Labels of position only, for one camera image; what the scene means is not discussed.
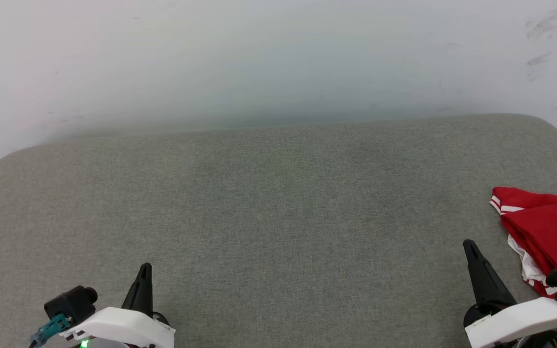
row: white stripe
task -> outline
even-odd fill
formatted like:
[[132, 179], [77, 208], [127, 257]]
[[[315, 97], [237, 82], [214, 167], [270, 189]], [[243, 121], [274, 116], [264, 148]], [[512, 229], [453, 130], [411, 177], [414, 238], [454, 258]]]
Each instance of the white stripe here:
[[496, 205], [495, 202], [489, 201], [489, 204], [490, 204], [492, 207], [496, 208], [496, 210], [498, 211], [498, 214], [501, 214], [500, 208], [498, 208], [498, 206]]
[[554, 293], [557, 293], [557, 287], [546, 287], [545, 292], [547, 295], [553, 295]]
[[491, 202], [492, 204], [495, 204], [496, 207], [498, 207], [498, 209], [500, 208], [500, 204], [497, 203], [496, 201], [494, 201], [494, 200], [493, 200], [493, 197], [491, 198], [491, 200], [490, 200], [489, 202]]
[[513, 207], [512, 205], [502, 205], [502, 207], [500, 207], [501, 211], [506, 211], [506, 212], [513, 212], [513, 211], [522, 211], [524, 208], [522, 207]]

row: wall stain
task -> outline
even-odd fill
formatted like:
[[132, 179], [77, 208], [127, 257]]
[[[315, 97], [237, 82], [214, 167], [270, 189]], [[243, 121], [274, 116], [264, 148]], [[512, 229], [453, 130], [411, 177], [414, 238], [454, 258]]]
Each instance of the wall stain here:
[[451, 52], [459, 53], [461, 51], [461, 45], [456, 42], [448, 42], [443, 44], [442, 47], [448, 49]]
[[526, 37], [530, 40], [553, 37], [554, 31], [557, 29], [556, 21], [557, 10], [551, 11], [541, 18], [529, 20], [526, 23], [526, 28], [528, 29]]
[[526, 63], [526, 69], [528, 74], [528, 81], [536, 81], [543, 74], [546, 63], [550, 60], [551, 51], [532, 58]]

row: gray fabric surface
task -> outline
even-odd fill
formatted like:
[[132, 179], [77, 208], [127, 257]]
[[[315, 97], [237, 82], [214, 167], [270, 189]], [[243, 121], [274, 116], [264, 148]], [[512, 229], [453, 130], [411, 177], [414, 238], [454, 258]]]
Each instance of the gray fabric surface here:
[[177, 347], [466, 347], [464, 238], [536, 296], [496, 185], [557, 194], [557, 130], [488, 115], [22, 150], [0, 161], [0, 347], [73, 286], [119, 306], [146, 261]]

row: red cloth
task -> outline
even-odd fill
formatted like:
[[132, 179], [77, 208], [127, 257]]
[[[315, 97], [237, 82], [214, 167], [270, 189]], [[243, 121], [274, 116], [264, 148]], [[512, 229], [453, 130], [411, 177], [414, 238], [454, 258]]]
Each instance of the red cloth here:
[[[544, 275], [557, 268], [557, 196], [495, 187], [491, 203], [500, 212], [506, 231], [532, 256]], [[539, 282], [531, 285], [547, 295]]]

